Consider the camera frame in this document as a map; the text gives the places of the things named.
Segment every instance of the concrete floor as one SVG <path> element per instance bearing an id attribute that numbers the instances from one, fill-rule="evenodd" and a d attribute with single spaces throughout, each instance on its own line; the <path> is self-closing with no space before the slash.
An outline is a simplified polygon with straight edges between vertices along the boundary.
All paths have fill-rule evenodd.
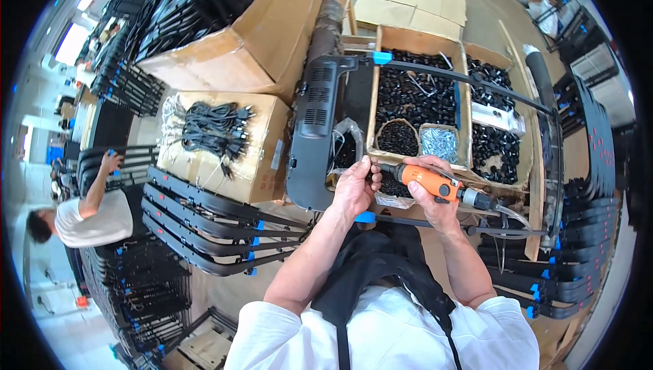
<path id="1" fill-rule="evenodd" d="M 526 10 L 517 0 L 466 1 L 468 21 L 464 30 L 464 41 L 505 54 L 505 42 L 498 24 L 500 19 L 507 27 L 516 48 L 520 50 L 522 62 L 525 58 L 523 51 L 521 51 L 522 45 L 532 44 L 540 51 L 543 51 L 551 79 L 554 82 L 564 74 L 564 67 L 557 55 L 546 52 L 539 31 L 531 23 Z M 136 137 L 137 142 L 142 144 L 146 141 L 155 141 L 159 137 L 158 131 L 158 119 L 143 119 L 140 122 L 140 131 L 136 132 L 138 134 L 138 137 Z M 261 206 L 268 212 L 287 215 L 295 219 L 308 220 L 311 217 L 311 215 L 295 206 L 279 207 L 274 204 Z M 417 205 L 407 211 L 395 211 L 393 209 L 392 213 L 394 215 L 424 219 L 423 211 Z M 420 228 L 420 234 L 422 235 L 426 260 L 434 277 L 442 284 L 445 292 L 453 297 L 447 280 L 442 247 L 437 236 L 432 229 L 425 228 Z M 272 262 L 258 267 L 256 276 L 233 275 L 226 278 L 210 276 L 196 269 L 192 279 L 193 316 L 197 317 L 207 307 L 215 305 L 230 317 L 237 319 L 238 312 L 243 305 L 250 301 L 263 299 L 267 286 L 280 266 L 280 262 Z M 549 325 L 543 323 L 543 331 L 548 328 Z"/>

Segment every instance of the blue plastic clip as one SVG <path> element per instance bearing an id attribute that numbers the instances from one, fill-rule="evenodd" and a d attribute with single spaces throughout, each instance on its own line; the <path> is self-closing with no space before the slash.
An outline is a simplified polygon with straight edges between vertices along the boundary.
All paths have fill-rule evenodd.
<path id="1" fill-rule="evenodd" d="M 374 51 L 371 54 L 371 59 L 374 61 L 374 64 L 388 64 L 392 61 L 392 53 L 386 53 L 384 51 Z"/>
<path id="2" fill-rule="evenodd" d="M 115 153 L 115 152 L 114 152 L 113 149 L 109 149 L 109 154 L 114 154 L 114 153 Z M 120 174 L 120 170 L 115 170 L 115 171 L 114 171 L 114 176 L 117 176 L 117 175 L 119 175 L 119 174 Z"/>
<path id="3" fill-rule="evenodd" d="M 371 211 L 363 211 L 361 214 L 356 216 L 356 222 L 375 222 L 376 214 Z"/>

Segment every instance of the power cord bundle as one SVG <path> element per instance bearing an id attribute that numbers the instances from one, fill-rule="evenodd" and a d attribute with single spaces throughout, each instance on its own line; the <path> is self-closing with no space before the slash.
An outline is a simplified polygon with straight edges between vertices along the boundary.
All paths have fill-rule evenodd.
<path id="1" fill-rule="evenodd" d="M 251 107 L 238 108 L 230 102 L 210 106 L 203 102 L 194 103 L 186 111 L 182 129 L 182 146 L 187 151 L 204 150 L 221 159 L 220 168 L 227 178 L 232 178 L 231 169 L 225 158 L 235 161 L 247 144 L 248 133 L 244 131 L 247 119 L 254 116 Z"/>

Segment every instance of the white t-shirt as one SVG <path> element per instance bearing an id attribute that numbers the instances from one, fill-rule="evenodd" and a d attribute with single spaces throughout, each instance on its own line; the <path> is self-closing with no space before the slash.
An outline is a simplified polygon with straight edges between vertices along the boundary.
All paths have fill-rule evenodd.
<path id="1" fill-rule="evenodd" d="M 498 296 L 476 310 L 456 302 L 450 317 L 462 370 L 539 367 L 535 334 L 516 300 Z M 368 286 L 347 324 L 352 370 L 455 369 L 436 320 L 403 288 Z M 256 301 L 240 310 L 227 370 L 337 369 L 336 327 L 306 309 L 301 318 Z"/>
<path id="2" fill-rule="evenodd" d="M 79 198 L 59 204 L 54 227 L 70 248 L 98 247 L 130 237 L 134 223 L 127 197 L 122 190 L 105 193 L 97 213 L 83 219 Z"/>

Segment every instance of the person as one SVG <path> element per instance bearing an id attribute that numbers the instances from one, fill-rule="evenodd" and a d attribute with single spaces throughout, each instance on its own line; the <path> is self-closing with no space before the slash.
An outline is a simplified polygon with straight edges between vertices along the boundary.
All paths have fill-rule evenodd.
<path id="1" fill-rule="evenodd" d="M 134 221 L 141 215 L 142 185 L 104 193 L 106 177 L 120 170 L 123 157 L 107 151 L 102 157 L 97 177 L 85 198 L 73 198 L 55 208 L 42 208 L 28 214 L 28 233 L 35 243 L 45 243 L 54 234 L 69 248 L 96 247 L 130 237 Z"/>
<path id="2" fill-rule="evenodd" d="M 435 156 L 404 162 L 452 173 Z M 535 335 L 519 303 L 497 296 L 462 234 L 457 203 L 436 203 L 419 183 L 408 186 L 442 243 L 457 301 L 433 278 L 416 227 L 353 226 L 380 180 L 366 155 L 343 173 L 331 206 L 263 300 L 241 309 L 224 368 L 537 369 Z"/>
<path id="3" fill-rule="evenodd" d="M 84 59 L 79 58 L 75 65 L 77 66 L 77 75 L 75 76 L 75 79 L 90 88 L 97 76 L 97 74 L 91 70 L 91 63 L 85 63 Z"/>
<path id="4" fill-rule="evenodd" d="M 63 164 L 63 161 L 60 157 L 57 157 L 52 162 L 50 162 L 50 167 L 52 167 L 52 171 L 56 176 L 71 172 L 71 170 L 69 170 L 66 165 Z"/>

